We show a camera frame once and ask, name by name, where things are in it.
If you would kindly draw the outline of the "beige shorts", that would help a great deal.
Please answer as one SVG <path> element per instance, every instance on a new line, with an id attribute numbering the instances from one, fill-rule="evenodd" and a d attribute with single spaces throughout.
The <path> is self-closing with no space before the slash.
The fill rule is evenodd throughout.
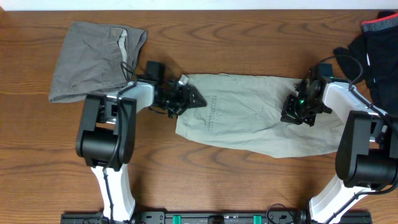
<path id="1" fill-rule="evenodd" d="M 189 84 L 207 106 L 186 110 L 177 119 L 176 134 L 202 144 L 248 150 L 275 158 L 335 152 L 344 124 L 336 114 L 317 115 L 315 124 L 280 120 L 296 78 L 232 74 L 191 74 Z"/>

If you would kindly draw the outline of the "grey shorts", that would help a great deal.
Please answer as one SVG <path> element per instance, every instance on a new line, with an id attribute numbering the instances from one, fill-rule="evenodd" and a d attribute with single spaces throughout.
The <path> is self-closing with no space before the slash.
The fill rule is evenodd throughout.
<path id="1" fill-rule="evenodd" d="M 75 21 L 63 41 L 49 101 L 72 103 L 126 86 L 147 40 L 144 29 Z"/>

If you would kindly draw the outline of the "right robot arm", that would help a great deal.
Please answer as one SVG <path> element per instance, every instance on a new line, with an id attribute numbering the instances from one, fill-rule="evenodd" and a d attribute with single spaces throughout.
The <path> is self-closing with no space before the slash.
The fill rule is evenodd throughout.
<path id="1" fill-rule="evenodd" d="M 335 78 L 329 63 L 313 66 L 295 90 L 284 102 L 282 122 L 313 126 L 318 114 L 335 113 L 345 128 L 336 174 L 307 209 L 292 214 L 292 223 L 371 223 L 370 213 L 350 209 L 397 188 L 397 117 L 365 99 L 350 80 Z"/>

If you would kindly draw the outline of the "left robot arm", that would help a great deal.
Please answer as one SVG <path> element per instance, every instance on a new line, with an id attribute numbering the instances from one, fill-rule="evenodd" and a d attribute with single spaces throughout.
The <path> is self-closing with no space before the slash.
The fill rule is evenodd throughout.
<path id="1" fill-rule="evenodd" d="M 169 118 L 187 109 L 206 106 L 188 77 L 164 80 L 165 65 L 148 61 L 142 75 L 126 62 L 121 71 L 127 83 L 109 93 L 86 96 L 76 139 L 76 153 L 97 178 L 104 210 L 89 214 L 64 214 L 62 223 L 132 223 L 136 201 L 132 196 L 128 164 L 136 137 L 136 115 L 148 108 Z"/>

